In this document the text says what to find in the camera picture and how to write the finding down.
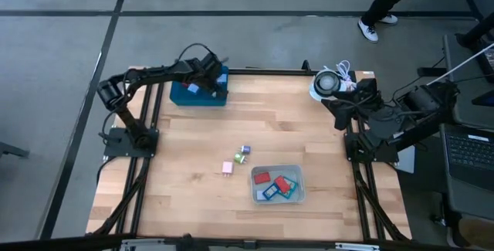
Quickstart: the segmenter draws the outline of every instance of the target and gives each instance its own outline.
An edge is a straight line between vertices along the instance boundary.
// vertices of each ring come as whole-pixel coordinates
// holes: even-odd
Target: white sneaker
[[[362,20],[358,21],[358,26],[360,30],[362,31],[362,35],[366,39],[368,39],[370,42],[376,43],[379,40],[379,37],[377,36],[376,29],[373,26],[367,26],[362,23]]]
[[[398,18],[394,15],[387,14],[385,17],[380,19],[379,22],[394,25],[398,23]]]

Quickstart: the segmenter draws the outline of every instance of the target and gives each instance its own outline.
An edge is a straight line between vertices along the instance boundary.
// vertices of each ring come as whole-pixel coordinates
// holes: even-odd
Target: pink cube
[[[223,161],[223,175],[229,177],[231,174],[233,174],[233,162]]]

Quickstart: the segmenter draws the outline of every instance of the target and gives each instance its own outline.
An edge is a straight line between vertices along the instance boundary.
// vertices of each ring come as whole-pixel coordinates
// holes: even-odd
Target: wooden table
[[[356,75],[358,79],[373,77],[372,72]],[[151,160],[138,234],[362,240],[343,131],[333,128],[333,115],[310,97],[311,79],[231,75],[225,107],[177,107],[169,99],[171,83],[167,83],[158,121],[161,135]],[[134,115],[140,112],[143,95],[141,88],[129,103]],[[123,126],[118,119],[117,125]],[[223,177],[222,162],[231,160],[244,144],[252,146],[249,163],[236,165],[232,177]],[[118,158],[104,168],[87,232],[100,227],[120,201],[129,160]],[[305,202],[255,205],[250,193],[251,169],[282,164],[302,166]],[[396,172],[386,164],[373,166],[380,204],[410,237]],[[131,204],[127,219],[133,210]],[[376,237],[371,212],[368,206],[371,235]],[[130,229],[129,222],[125,231]]]

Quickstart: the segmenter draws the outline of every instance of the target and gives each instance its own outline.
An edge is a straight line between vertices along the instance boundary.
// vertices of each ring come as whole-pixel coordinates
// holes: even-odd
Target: gray floor
[[[109,9],[116,0],[0,0],[0,9]],[[124,10],[365,10],[372,0],[126,0]],[[492,0],[476,0],[491,12]],[[465,0],[403,0],[401,11],[465,11]],[[0,242],[33,239],[93,73],[109,18],[0,18],[0,141],[31,151],[28,160],[0,159]],[[370,44],[355,18],[172,17],[120,18],[103,78],[131,65],[169,64],[192,42],[209,45],[230,67],[315,69],[348,59],[355,70],[373,70],[386,97],[415,78],[415,69],[442,57],[441,37],[475,22],[401,19],[378,26]],[[194,49],[188,55],[201,55]],[[80,236],[93,201],[103,145],[97,132],[106,111],[99,99],[76,160],[54,236]],[[404,192],[413,236],[443,243],[444,231],[425,216],[433,205]]]

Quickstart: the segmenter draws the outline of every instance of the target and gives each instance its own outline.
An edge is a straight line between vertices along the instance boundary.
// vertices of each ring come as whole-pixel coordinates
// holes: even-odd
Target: blue box
[[[222,66],[222,74],[226,75],[226,82],[219,85],[226,91],[228,89],[227,66]],[[225,106],[227,96],[213,97],[201,89],[197,93],[192,93],[179,82],[172,82],[171,84],[170,100],[179,106]]]

